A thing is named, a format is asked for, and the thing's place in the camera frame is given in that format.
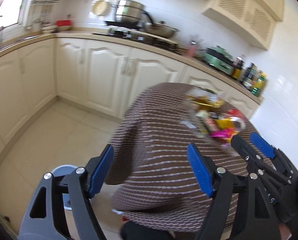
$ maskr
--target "beige floor tile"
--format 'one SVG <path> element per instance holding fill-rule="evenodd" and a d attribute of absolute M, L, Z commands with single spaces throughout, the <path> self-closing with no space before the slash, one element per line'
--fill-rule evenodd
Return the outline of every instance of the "beige floor tile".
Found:
<path fill-rule="evenodd" d="M 223 233 L 220 240 L 228 239 L 230 237 L 230 234 L 231 234 L 231 231 L 227 231 Z"/>
<path fill-rule="evenodd" d="M 19 138 L 7 159 L 36 187 L 77 121 L 48 109 Z"/>
<path fill-rule="evenodd" d="M 50 108 L 77 121 L 81 121 L 87 114 L 86 111 L 67 105 L 62 101 L 55 102 Z"/>
<path fill-rule="evenodd" d="M 11 221 L 11 228 L 18 233 L 30 197 L 35 189 L 5 159 L 0 166 L 0 214 Z"/>
<path fill-rule="evenodd" d="M 122 226 L 122 216 L 112 212 L 110 205 L 110 195 L 113 194 L 119 185 L 104 184 L 99 194 L 92 200 L 92 208 L 98 219 L 101 228 L 115 233 L 120 232 Z"/>
<path fill-rule="evenodd" d="M 68 225 L 71 238 L 75 240 L 80 240 L 80 237 L 76 228 L 76 224 L 73 219 L 72 212 L 65 210 L 65 215 L 66 215 L 67 225 Z M 101 228 L 101 229 L 105 234 L 105 237 L 107 238 L 107 240 L 121 240 L 120 233 L 108 231 L 108 230 L 105 230 L 104 228 Z"/>
<path fill-rule="evenodd" d="M 75 240 L 80 240 L 76 224 L 72 215 L 72 211 L 65 210 L 65 216 L 71 238 Z"/>
<path fill-rule="evenodd" d="M 81 122 L 110 134 L 119 126 L 118 123 L 95 114 L 87 114 Z"/>
<path fill-rule="evenodd" d="M 105 234 L 105 237 L 107 238 L 107 240 L 122 240 L 120 234 L 118 233 L 111 232 L 105 229 L 102 229 L 102 231 Z"/>
<path fill-rule="evenodd" d="M 67 142 L 57 151 L 45 172 L 71 164 L 85 166 L 90 158 L 100 156 L 111 135 L 79 123 L 68 136 Z"/>

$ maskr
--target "white wall tile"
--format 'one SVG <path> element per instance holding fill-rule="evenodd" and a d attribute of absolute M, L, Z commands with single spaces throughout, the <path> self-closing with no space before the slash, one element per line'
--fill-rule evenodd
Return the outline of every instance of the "white wall tile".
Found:
<path fill-rule="evenodd" d="M 251 122 L 271 145 L 281 149 L 298 169 L 298 126 L 292 117 L 268 94 L 253 114 Z"/>
<path fill-rule="evenodd" d="M 104 20 L 114 20 L 114 9 L 104 18 L 90 16 L 93 0 L 62 0 L 57 4 L 59 19 L 75 13 L 72 19 L 77 27 L 101 27 Z M 199 35 L 203 40 L 202 48 L 220 45 L 234 57 L 246 54 L 250 46 L 237 34 L 223 25 L 202 14 L 206 0 L 136 0 L 145 5 L 145 10 L 152 14 L 156 22 L 164 21 L 167 25 L 180 30 L 176 40 L 187 44 L 191 35 Z"/>
<path fill-rule="evenodd" d="M 264 103 L 252 116 L 264 139 L 280 147 L 298 168 L 298 3 L 285 0 L 284 21 L 277 23 L 268 51 L 252 48 L 255 63 L 268 76 Z"/>

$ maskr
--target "gray bucket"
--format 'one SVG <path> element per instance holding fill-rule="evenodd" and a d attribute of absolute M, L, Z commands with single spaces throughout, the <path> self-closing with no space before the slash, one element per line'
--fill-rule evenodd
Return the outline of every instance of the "gray bucket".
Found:
<path fill-rule="evenodd" d="M 61 165 L 59 167 L 54 168 L 51 171 L 51 173 L 55 177 L 64 176 L 64 175 L 71 174 L 76 168 L 78 167 L 74 165 L 66 164 L 66 165 Z M 70 200 L 69 200 L 69 194 L 62 194 L 62 198 L 64 201 L 64 208 L 67 210 L 72 210 Z"/>

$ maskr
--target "brown striped clothing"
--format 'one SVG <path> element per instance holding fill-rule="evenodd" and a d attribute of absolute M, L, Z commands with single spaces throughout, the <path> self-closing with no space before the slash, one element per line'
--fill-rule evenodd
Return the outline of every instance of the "brown striped clothing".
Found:
<path fill-rule="evenodd" d="M 195 143 L 217 166 L 233 174 L 248 174 L 240 156 L 231 156 L 197 138 L 181 123 L 190 119 L 185 96 L 192 88 L 162 83 L 146 89 L 127 110 L 125 121 L 110 141 L 114 161 L 105 182 L 123 184 L 112 195 L 111 204 L 135 223 L 175 232 L 199 230 L 211 199 L 200 190 L 188 162 L 189 143 Z M 230 109 L 234 107 L 225 102 L 218 113 Z M 249 136 L 256 129 L 247 118 L 244 121 L 246 129 L 240 135 L 250 143 Z M 237 195 L 233 195 L 226 229 L 232 226 L 236 204 Z"/>

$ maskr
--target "countertop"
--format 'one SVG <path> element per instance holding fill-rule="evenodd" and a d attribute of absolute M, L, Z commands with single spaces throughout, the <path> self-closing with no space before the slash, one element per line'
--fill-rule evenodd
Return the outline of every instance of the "countertop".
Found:
<path fill-rule="evenodd" d="M 241 93 L 245 94 L 246 96 L 248 96 L 250 99 L 252 99 L 259 105 L 261 104 L 261 102 L 263 100 L 262 97 L 258 98 L 256 96 L 252 95 L 249 91 L 247 91 L 244 87 L 242 87 L 238 82 L 227 77 L 224 73 L 222 74 L 222 73 L 212 69 L 207 64 L 205 64 L 195 58 L 184 57 L 184 56 L 178 55 L 176 53 L 173 53 L 173 52 L 170 52 L 170 51 L 167 51 L 164 49 L 160 49 L 160 48 L 148 45 L 148 44 L 136 42 L 136 41 L 130 41 L 130 40 L 125 40 L 125 39 L 115 38 L 115 37 L 105 36 L 105 35 L 92 34 L 91 31 L 75 31 L 75 30 L 73 30 L 73 31 L 67 31 L 67 32 L 60 32 L 60 33 L 41 34 L 37 38 L 32 38 L 32 39 L 29 39 L 26 41 L 15 43 L 15 44 L 10 45 L 9 47 L 6 47 L 6 48 L 0 50 L 0 57 L 15 50 L 15 49 L 19 49 L 23 46 L 26 46 L 26 45 L 29 45 L 29 44 L 32 44 L 32 43 L 35 43 L 38 41 L 52 39 L 52 38 L 79 38 L 79 39 L 89 39 L 89 40 L 98 40 L 98 41 L 108 41 L 108 42 L 114 42 L 114 43 L 130 46 L 130 47 L 135 47 L 138 49 L 151 51 L 151 52 L 178 60 L 178 61 L 183 62 L 187 65 L 190 65 L 194 68 L 197 68 L 203 72 L 206 72 L 209 75 L 214 76 L 214 77 L 222 80 L 223 82 L 227 83 L 228 85 L 234 87 L 235 89 L 239 90 Z"/>

